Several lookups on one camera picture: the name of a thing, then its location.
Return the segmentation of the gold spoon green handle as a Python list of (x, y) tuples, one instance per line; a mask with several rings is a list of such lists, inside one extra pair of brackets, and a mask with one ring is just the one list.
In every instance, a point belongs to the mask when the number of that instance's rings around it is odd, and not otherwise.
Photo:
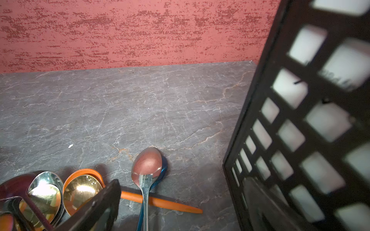
[(103, 189), (100, 182), (91, 175), (80, 175), (65, 183), (63, 189), (63, 205), (66, 212), (72, 216), (85, 203)]

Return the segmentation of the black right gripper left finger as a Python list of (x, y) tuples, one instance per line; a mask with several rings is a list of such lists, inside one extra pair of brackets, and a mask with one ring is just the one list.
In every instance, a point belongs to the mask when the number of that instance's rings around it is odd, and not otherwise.
[(55, 231), (111, 231), (119, 211), (121, 188), (117, 179), (88, 201)]

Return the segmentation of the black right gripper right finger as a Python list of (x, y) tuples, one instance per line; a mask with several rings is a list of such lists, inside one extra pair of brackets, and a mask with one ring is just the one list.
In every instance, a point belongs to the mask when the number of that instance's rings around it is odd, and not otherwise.
[(243, 181), (249, 221), (254, 231), (316, 231), (317, 228), (269, 191), (257, 178)]

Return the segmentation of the rainbow iridescent spoon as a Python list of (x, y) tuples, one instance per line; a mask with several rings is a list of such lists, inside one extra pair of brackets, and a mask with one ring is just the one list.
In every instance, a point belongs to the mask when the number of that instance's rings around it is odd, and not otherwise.
[(17, 231), (15, 218), (11, 213), (3, 213), (0, 216), (0, 231)]

